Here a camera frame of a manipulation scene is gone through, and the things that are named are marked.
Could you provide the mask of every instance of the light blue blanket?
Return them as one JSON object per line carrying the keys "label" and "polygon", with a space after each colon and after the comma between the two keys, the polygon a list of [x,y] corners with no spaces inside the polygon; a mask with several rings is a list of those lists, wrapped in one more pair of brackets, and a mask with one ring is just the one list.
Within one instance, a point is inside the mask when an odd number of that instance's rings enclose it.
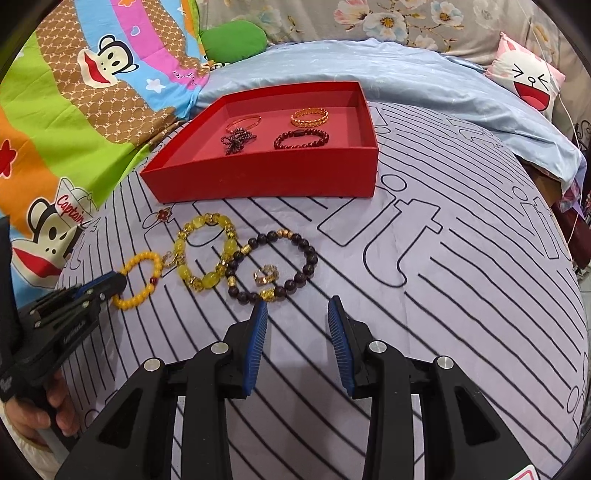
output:
{"label": "light blue blanket", "polygon": [[561,180],[583,184],[581,152],[548,120],[472,63],[397,43],[316,41],[270,48],[215,70],[201,110],[222,95],[285,83],[357,80],[367,100],[416,105],[480,125],[511,151]]}

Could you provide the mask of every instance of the colorful blanket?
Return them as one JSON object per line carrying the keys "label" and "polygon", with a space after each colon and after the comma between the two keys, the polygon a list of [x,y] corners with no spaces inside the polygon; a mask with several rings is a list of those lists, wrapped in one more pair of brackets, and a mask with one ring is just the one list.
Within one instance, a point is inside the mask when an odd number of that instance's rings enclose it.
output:
{"label": "colorful blanket", "polygon": [[0,85],[0,216],[24,304],[209,77],[195,0],[64,0]]}

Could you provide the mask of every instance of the red box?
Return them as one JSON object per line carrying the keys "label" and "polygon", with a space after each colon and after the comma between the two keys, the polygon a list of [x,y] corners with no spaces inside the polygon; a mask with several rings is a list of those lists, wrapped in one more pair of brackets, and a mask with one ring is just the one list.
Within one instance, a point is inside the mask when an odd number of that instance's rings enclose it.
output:
{"label": "red box", "polygon": [[[297,127],[291,115],[322,107],[330,135],[322,147],[275,150],[275,139]],[[262,121],[257,136],[225,155],[226,126],[248,115]],[[298,144],[317,137],[297,137]],[[371,197],[378,170],[378,143],[357,82],[310,82],[225,95],[195,117],[143,169],[142,178],[161,203],[236,197]]]}

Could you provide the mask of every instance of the star print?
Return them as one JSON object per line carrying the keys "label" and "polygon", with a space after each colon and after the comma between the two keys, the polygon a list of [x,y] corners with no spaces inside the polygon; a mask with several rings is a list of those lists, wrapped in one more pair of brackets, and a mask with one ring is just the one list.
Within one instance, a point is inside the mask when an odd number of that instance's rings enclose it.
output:
{"label": "star print", "polygon": [[162,92],[163,88],[166,88],[166,85],[162,85],[160,83],[160,79],[146,79],[146,83],[148,84],[148,86],[146,87],[146,90],[153,90],[156,93],[160,93]]}
{"label": "star print", "polygon": [[0,148],[0,177],[9,178],[12,162],[17,157],[17,151],[10,148],[10,140],[5,140]]}

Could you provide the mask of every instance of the pink cartoon pillow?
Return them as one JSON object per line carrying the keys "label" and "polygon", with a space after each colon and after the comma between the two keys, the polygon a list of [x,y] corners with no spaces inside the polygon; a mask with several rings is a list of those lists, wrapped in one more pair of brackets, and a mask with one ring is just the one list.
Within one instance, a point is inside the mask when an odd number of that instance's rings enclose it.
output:
{"label": "pink cartoon pillow", "polygon": [[496,59],[485,75],[548,120],[552,120],[554,101],[566,80],[564,74],[504,33],[501,33]]}

